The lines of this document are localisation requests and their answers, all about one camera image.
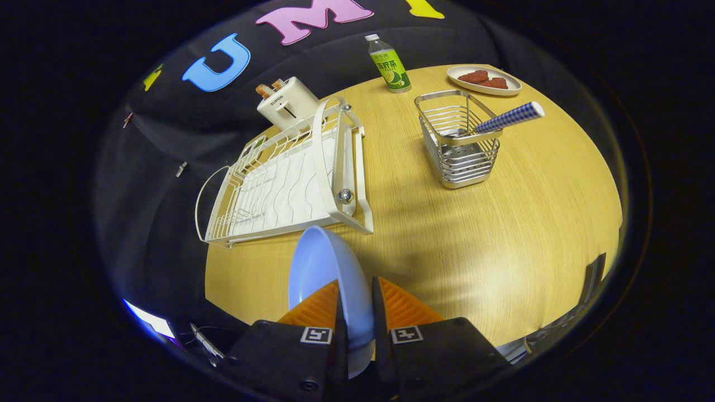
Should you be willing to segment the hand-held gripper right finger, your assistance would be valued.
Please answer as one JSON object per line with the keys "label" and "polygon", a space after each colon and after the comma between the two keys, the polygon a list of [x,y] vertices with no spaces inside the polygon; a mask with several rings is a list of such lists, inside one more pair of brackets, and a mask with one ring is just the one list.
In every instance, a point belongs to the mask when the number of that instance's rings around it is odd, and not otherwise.
{"label": "hand-held gripper right finger", "polygon": [[380,400],[465,400],[508,371],[508,361],[467,318],[444,318],[378,276],[372,301]]}

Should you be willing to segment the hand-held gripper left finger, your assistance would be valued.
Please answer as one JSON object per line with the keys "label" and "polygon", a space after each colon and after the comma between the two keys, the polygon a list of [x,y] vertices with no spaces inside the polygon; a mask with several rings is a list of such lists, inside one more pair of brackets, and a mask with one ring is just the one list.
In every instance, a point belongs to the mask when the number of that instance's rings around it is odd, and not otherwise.
{"label": "hand-held gripper left finger", "polygon": [[223,372],[263,400],[337,401],[347,354],[340,287],[332,280],[278,321],[255,321],[225,354]]}

